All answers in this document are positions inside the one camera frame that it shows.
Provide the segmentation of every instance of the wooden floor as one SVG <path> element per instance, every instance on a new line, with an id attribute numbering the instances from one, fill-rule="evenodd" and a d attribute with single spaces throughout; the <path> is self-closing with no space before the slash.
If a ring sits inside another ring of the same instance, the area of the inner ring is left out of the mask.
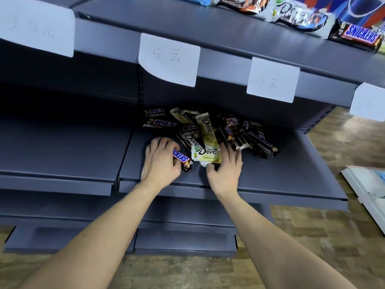
<path id="1" fill-rule="evenodd" d="M 339 173 L 345 165 L 385 168 L 385 124 L 336 108 L 309 134 L 349 197 L 350 213 L 272 206 L 276 224 L 359 289 L 385 289 L 385 238 Z M 3 243 L 10 229 L 0 230 Z M 109 288 L 264 288 L 239 240 L 233 259 L 125 257 Z M 0 288 L 16 288 L 48 255 L 0 254 Z"/>

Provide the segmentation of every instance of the white paper sign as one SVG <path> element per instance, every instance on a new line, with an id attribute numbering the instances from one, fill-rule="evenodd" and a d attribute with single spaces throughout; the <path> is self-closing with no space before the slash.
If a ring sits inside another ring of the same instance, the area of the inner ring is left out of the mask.
<path id="1" fill-rule="evenodd" d="M 362 83 L 354 92 L 349 113 L 366 119 L 385 121 L 385 89 Z"/>
<path id="2" fill-rule="evenodd" d="M 246 92 L 293 102 L 300 68 L 253 57 Z"/>
<path id="3" fill-rule="evenodd" d="M 0 0 L 0 38 L 73 57 L 75 15 L 36 0 Z"/>
<path id="4" fill-rule="evenodd" d="M 196 45 L 142 33 L 138 60 L 162 80 L 194 87 L 200 53 Z"/>

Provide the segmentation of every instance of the pile of chocolate bars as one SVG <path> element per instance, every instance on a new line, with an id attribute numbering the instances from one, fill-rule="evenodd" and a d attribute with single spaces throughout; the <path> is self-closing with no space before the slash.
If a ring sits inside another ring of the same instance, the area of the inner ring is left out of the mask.
<path id="1" fill-rule="evenodd" d="M 194 161 L 206 167 L 221 163 L 221 142 L 233 150 L 249 148 L 261 158 L 275 157 L 279 150 L 265 139 L 261 122 L 251 121 L 226 112 L 205 111 L 204 108 L 148 108 L 144 110 L 143 127 L 175 129 L 178 139 L 191 150 L 191 159 L 177 150 L 175 158 L 182 162 L 184 171 L 190 171 Z"/>

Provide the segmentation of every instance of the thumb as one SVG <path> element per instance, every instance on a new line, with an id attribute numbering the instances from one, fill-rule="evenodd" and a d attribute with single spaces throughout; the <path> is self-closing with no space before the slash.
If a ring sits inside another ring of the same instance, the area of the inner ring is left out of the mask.
<path id="1" fill-rule="evenodd" d="M 207 164 L 206 172 L 207 172 L 207 175 L 209 175 L 210 173 L 215 172 L 214 164 L 212 164 L 212 163 Z"/>

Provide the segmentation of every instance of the bottom shelf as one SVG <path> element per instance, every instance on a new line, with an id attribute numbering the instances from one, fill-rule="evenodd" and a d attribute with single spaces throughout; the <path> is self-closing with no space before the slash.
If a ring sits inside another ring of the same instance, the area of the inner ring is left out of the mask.
<path id="1" fill-rule="evenodd" d="M 362 178 L 363 174 L 361 176 L 357 174 L 359 169 L 361 168 L 348 166 L 341 173 L 357 195 L 359 202 L 364 205 L 378 227 L 385 233 L 385 198 L 371 198 L 369 196 L 365 179 Z"/>
<path id="2" fill-rule="evenodd" d="M 233 234 L 138 229 L 135 253 L 233 257 Z"/>
<path id="3" fill-rule="evenodd" d="M 6 240 L 3 252 L 56 253 L 81 231 L 81 229 L 75 228 L 17 226 Z M 135 232 L 126 254 L 132 253 L 136 234 L 137 232 Z"/>

